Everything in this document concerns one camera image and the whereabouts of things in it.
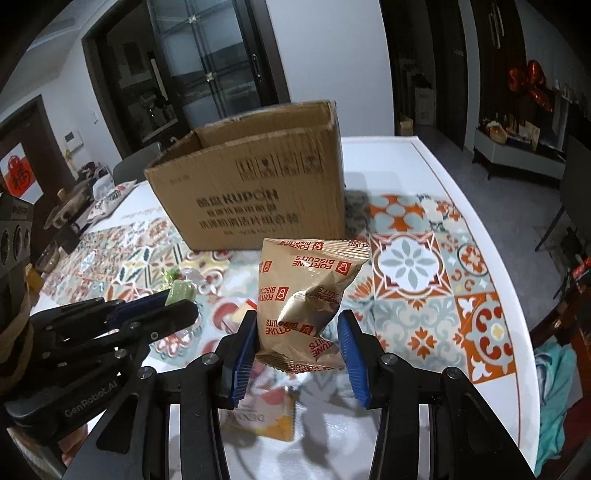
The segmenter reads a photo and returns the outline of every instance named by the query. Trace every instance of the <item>gold snack packet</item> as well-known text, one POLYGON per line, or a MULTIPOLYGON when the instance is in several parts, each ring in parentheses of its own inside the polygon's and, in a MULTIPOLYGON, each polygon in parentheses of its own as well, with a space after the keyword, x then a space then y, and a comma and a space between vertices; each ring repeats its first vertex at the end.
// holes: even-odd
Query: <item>gold snack packet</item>
POLYGON ((259 264, 257 360, 284 372, 344 368, 337 346, 319 335, 368 260, 364 241, 265 238, 259 264))

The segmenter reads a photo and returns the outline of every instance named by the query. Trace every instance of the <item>bowl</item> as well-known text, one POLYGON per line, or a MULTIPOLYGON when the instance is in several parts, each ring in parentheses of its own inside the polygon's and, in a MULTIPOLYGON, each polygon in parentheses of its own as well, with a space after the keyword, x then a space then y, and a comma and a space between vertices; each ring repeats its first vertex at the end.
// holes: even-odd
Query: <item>bowl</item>
POLYGON ((51 241, 37 260, 35 269, 43 273, 51 273, 60 261, 60 249, 55 241, 51 241))

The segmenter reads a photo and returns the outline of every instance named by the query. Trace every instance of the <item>white table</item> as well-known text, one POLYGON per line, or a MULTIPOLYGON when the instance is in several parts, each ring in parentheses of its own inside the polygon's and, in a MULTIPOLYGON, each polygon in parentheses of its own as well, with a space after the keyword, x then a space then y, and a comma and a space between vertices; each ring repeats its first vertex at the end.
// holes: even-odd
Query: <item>white table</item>
MULTIPOLYGON (((533 468, 538 448, 540 409, 538 385, 528 330, 517 294, 505 266, 476 212, 443 166, 417 137, 344 138, 343 163, 349 190, 371 194, 427 193, 452 200, 466 222, 489 267, 496 285, 514 347, 516 374, 478 384, 478 390, 501 419, 529 465, 533 468)), ((140 184, 111 218, 91 231, 125 225, 134 218, 158 218, 164 211, 148 183, 140 184)), ((51 305, 41 299, 39 306, 51 305)), ((157 370, 171 366, 148 358, 157 370)), ((327 403, 328 397, 348 382, 345 373, 323 374, 322 384, 300 389, 293 442, 225 430, 223 437, 230 474, 234 479, 367 478, 376 440, 376 412, 351 415, 350 408, 327 403)), ((350 405, 355 405, 353 398, 350 405)), ((170 463, 172 478, 180 478, 178 407, 171 409, 170 463)), ((420 478, 428 478, 428 415, 421 408, 420 478)))

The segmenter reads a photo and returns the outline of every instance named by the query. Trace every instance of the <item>tiled floor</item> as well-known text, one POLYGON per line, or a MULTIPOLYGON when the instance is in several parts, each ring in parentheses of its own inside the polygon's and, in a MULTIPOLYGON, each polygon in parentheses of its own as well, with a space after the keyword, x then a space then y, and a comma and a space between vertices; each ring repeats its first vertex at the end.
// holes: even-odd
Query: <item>tiled floor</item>
POLYGON ((482 165, 441 132, 417 127, 417 134, 447 169, 491 235, 517 291, 531 329, 556 301, 552 296, 561 277, 548 252, 534 248, 540 241, 535 226, 546 226, 560 208, 558 190, 509 178, 486 179, 482 165))

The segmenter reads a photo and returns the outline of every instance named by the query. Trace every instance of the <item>open cardboard box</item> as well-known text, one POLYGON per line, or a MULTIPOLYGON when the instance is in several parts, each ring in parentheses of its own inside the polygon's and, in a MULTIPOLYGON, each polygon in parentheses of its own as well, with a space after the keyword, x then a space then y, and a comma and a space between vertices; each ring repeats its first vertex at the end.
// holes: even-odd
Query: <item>open cardboard box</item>
POLYGON ((334 102, 278 105, 197 128, 145 175, 192 250, 345 236, 334 102))

